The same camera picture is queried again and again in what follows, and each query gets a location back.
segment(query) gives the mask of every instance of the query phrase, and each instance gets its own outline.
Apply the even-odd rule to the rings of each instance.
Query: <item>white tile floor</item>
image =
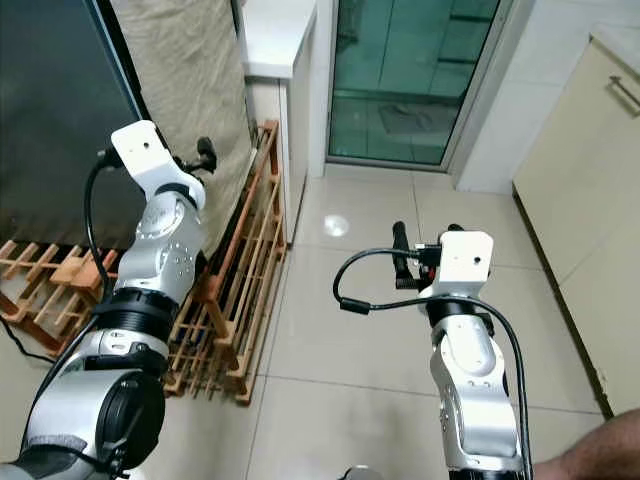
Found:
[[[331,214],[347,219],[343,237],[324,233],[324,217]],[[243,409],[221,397],[168,400],[160,445],[140,476],[328,480],[351,464],[367,463],[388,480],[447,478],[439,400],[428,373],[427,322],[412,308],[348,314],[331,296],[342,261],[356,250],[390,245],[391,225],[399,219],[410,241],[432,241],[453,222],[495,237],[482,297],[520,334],[534,459],[559,453],[598,425],[602,417],[578,354],[509,197],[457,193],[445,176],[330,166],[325,178],[307,187],[252,405]],[[355,266],[343,288],[356,297],[403,297],[393,290],[393,268],[384,258]],[[497,341],[512,366],[501,333]],[[3,385],[21,378],[9,377],[3,364],[24,361],[6,357],[11,346],[5,343]],[[27,375],[11,401],[3,400],[2,419],[16,421],[3,426],[0,459],[14,454],[17,442],[10,439],[18,435],[22,406],[39,375]]]

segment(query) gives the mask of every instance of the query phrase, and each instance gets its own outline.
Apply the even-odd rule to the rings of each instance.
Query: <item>metal door handle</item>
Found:
[[[620,89],[620,91],[622,93],[624,93],[627,98],[629,100],[631,100],[631,102],[638,108],[640,108],[640,99],[638,99],[638,97],[636,97],[633,93],[631,93],[629,90],[627,90],[627,87],[625,87],[624,85],[622,85],[622,78],[620,78],[618,75],[611,75],[609,77],[609,80],[611,80],[611,84],[613,86],[616,86]]]

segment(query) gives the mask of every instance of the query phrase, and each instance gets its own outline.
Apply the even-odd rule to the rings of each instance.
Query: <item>white wall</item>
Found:
[[[310,177],[321,177],[324,174],[329,88],[331,85],[334,2],[336,0],[316,0],[316,2],[317,17],[311,50],[311,104],[309,105],[308,175]]]
[[[511,193],[594,23],[640,27],[640,0],[536,0],[458,190]]]

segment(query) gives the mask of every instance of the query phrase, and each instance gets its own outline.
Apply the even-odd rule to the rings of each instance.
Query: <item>black cable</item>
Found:
[[[113,152],[110,152],[109,150],[107,150],[106,152],[103,152],[103,154],[100,157],[100,160],[98,160],[96,164],[91,168],[91,171],[89,172],[89,176],[87,177],[87,181],[85,183],[85,188],[84,188],[84,226],[87,234],[87,239],[89,241],[89,248],[91,249],[91,255],[93,256],[93,261],[96,264],[98,272],[100,273],[100,278],[102,280],[101,303],[104,303],[111,297],[111,290],[109,288],[109,277],[107,275],[107,271],[104,268],[104,265],[102,265],[100,254],[98,253],[98,248],[96,247],[95,239],[93,235],[93,222],[91,219],[91,194],[93,191],[93,184],[95,183],[98,173],[100,173],[100,171],[104,168],[107,168],[107,167],[117,168],[118,166],[119,165],[118,165],[117,155],[114,157]],[[71,357],[71,354],[78,347],[78,345],[80,344],[82,339],[85,337],[85,335],[96,325],[97,321],[98,321],[98,316],[94,315],[91,318],[91,320],[89,320],[89,322],[87,322],[87,324],[83,327],[83,329],[80,330],[78,335],[76,335],[76,337],[71,341],[71,343],[67,345],[67,347],[63,350],[63,352],[58,356],[56,361],[53,362],[53,365],[45,375],[44,379],[42,380],[42,383],[38,387],[38,391],[36,392],[33,398],[33,403],[31,404],[31,410],[29,411],[29,417],[31,417],[31,412],[33,411],[33,407],[35,406],[36,402],[38,401],[42,393],[47,389],[47,387],[49,386],[51,381],[55,378],[55,376],[58,374],[62,366],[69,360],[69,358]],[[26,447],[26,444],[25,444],[25,440],[27,438],[26,433],[27,433],[27,427],[25,426],[25,430],[22,435],[21,450],[23,450]]]
[[[351,256],[347,261],[340,267],[338,273],[336,273],[336,277],[333,280],[333,296],[340,303],[340,306],[346,306],[347,309],[351,309],[352,311],[358,313],[368,313],[370,310],[390,310],[393,308],[400,307],[408,307],[410,305],[421,305],[428,304],[434,301],[451,301],[457,303],[467,303],[469,305],[473,305],[476,307],[480,307],[491,315],[493,315],[504,328],[507,337],[509,338],[509,343],[511,344],[511,348],[513,349],[513,353],[516,360],[516,376],[517,376],[517,384],[518,384],[518,404],[519,404],[519,417],[520,417],[520,437],[521,437],[521,450],[522,450],[522,461],[524,467],[524,476],[526,480],[533,480],[533,463],[531,462],[531,442],[529,439],[529,408],[527,404],[527,390],[525,386],[525,376],[524,376],[524,360],[522,359],[522,350],[520,349],[520,344],[518,343],[518,339],[516,337],[515,331],[513,327],[509,323],[509,321],[502,315],[496,308],[492,307],[488,303],[483,302],[480,299],[473,297],[462,297],[457,295],[436,295],[433,297],[427,298],[414,298],[410,300],[403,300],[399,302],[392,303],[383,303],[383,304],[371,304],[368,302],[364,302],[362,300],[351,299],[347,297],[343,297],[340,295],[339,287],[340,280],[344,275],[344,272],[349,268],[351,264],[354,262],[368,257],[370,255],[400,255],[407,258],[417,258],[418,252],[414,250],[398,250],[393,248],[372,248],[369,250],[364,250],[362,252],[358,252],[355,255]]]
[[[93,235],[93,221],[91,219],[91,194],[93,191],[93,184],[100,173],[100,170],[103,168],[109,167],[111,164],[106,157],[102,157],[100,160],[96,162],[96,164],[89,172],[89,176],[87,177],[87,182],[84,187],[84,227],[85,232],[87,234],[87,240],[89,241],[89,248],[91,249],[91,255],[93,256],[93,261],[98,268],[98,273],[100,273],[100,278],[102,280],[102,300],[104,302],[111,296],[110,290],[110,282],[109,276],[107,275],[107,271],[102,265],[102,260],[100,259],[100,253],[98,253],[98,248],[96,247],[95,238]]]
[[[35,358],[37,360],[42,360],[43,362],[47,362],[47,363],[53,363],[53,360],[51,360],[49,357],[27,352],[27,350],[24,348],[24,345],[22,345],[22,342],[20,341],[20,339],[15,336],[15,334],[7,324],[7,321],[4,318],[0,317],[0,322],[2,322],[2,326],[4,327],[4,330],[7,332],[7,335],[9,336],[9,338],[13,340],[13,342],[16,344],[21,354],[23,354],[25,357]]]
[[[58,451],[58,452],[64,452],[64,453],[71,453],[72,455],[75,455],[77,458],[79,458],[83,462],[86,462],[89,465],[91,465],[96,472],[110,474],[110,478],[119,477],[119,478],[128,479],[130,477],[130,475],[128,473],[124,473],[122,469],[114,470],[110,459],[107,459],[106,461],[101,461],[90,455],[85,455],[80,450],[72,448],[68,445],[58,445],[58,444],[52,444],[52,443],[38,444],[32,447],[29,447],[27,450],[25,450],[22,453],[24,454],[25,452],[32,451],[32,450],[33,451]]]

